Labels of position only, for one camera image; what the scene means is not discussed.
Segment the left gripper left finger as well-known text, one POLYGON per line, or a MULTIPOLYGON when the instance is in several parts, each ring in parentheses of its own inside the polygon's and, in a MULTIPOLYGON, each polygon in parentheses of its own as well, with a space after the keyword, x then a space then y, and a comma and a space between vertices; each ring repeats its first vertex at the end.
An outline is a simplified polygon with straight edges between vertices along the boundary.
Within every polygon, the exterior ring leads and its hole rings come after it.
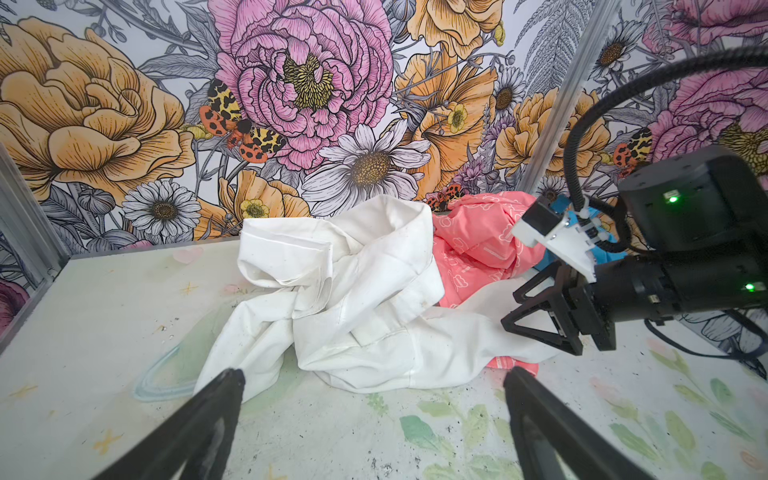
POLYGON ((245 387, 226 369, 99 479, 221 479, 235 437, 245 387))

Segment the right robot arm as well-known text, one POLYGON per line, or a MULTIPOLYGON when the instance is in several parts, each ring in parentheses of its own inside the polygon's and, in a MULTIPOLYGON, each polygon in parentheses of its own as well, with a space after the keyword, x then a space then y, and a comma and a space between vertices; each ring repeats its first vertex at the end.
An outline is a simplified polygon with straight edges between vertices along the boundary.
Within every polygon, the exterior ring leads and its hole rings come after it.
POLYGON ((523 214, 514 233, 556 259, 515 291, 506 331, 578 355, 586 336, 614 349, 620 322, 657 332, 721 311, 760 339, 744 359, 766 353, 767 333, 747 311, 767 305, 767 196, 743 159, 710 146, 646 166, 620 184, 613 213, 636 222, 649 253, 599 264, 595 240, 547 199, 523 214))

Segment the white cloth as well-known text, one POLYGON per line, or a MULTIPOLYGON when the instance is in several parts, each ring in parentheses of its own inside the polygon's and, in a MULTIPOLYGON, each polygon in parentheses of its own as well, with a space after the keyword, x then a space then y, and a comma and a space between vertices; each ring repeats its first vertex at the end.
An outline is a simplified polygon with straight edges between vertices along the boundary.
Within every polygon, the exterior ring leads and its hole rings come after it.
POLYGON ((238 369, 251 399, 276 383, 288 349, 300 369, 354 393, 455 387, 497 357, 555 355, 502 327, 518 280, 439 306, 445 289, 423 204, 378 196, 330 219, 248 219, 239 240, 238 268, 259 293, 232 312, 199 387, 238 369))

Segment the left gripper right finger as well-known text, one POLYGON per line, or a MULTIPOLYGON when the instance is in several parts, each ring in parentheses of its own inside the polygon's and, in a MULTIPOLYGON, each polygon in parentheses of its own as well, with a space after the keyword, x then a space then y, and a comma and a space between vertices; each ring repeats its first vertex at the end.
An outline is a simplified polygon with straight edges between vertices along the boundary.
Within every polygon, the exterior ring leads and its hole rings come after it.
POLYGON ((515 367, 504 379, 510 431, 525 479, 649 479, 530 372, 515 367))

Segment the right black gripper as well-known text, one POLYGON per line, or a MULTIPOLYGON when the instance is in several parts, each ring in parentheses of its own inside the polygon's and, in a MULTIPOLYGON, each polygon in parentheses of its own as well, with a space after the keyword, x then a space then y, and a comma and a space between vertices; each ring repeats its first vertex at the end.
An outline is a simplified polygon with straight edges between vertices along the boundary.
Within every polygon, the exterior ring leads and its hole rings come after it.
POLYGON ((583 354, 580 334, 591 337, 599 351, 616 349, 614 322, 608 319, 596 299, 593 285, 561 260, 538 270, 515 290, 513 296, 520 306, 501 319, 505 331, 574 356, 583 354), (552 287, 561 287, 559 276, 562 274, 565 274, 564 295, 544 293, 552 287), (535 313, 546 313, 555 332, 522 324, 524 318, 535 313))

